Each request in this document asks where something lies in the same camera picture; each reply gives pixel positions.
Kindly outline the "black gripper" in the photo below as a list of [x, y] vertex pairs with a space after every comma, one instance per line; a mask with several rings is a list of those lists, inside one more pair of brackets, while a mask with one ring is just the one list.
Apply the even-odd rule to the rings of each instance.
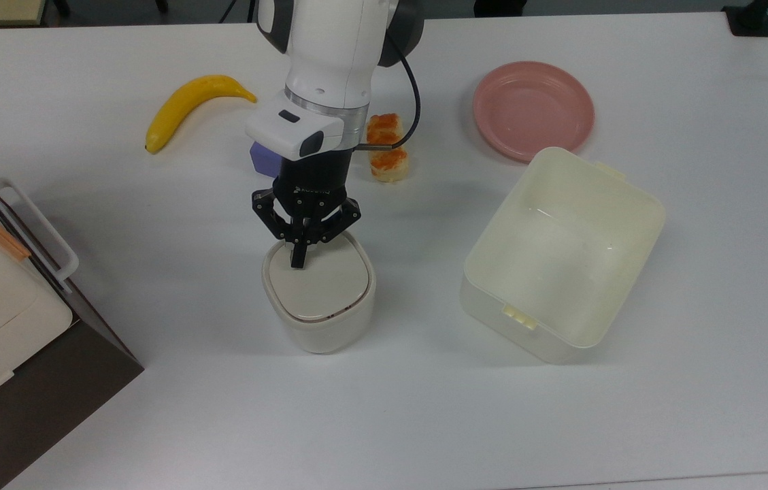
[[[291, 161], [281, 158], [273, 189], [252, 193], [252, 208], [275, 239], [294, 246], [291, 267], [305, 267], [313, 245], [329, 243], [361, 217], [358, 202], [349, 198], [346, 178], [352, 160], [350, 151], [327, 151]], [[291, 219], [287, 223], [275, 209], [275, 201]]]

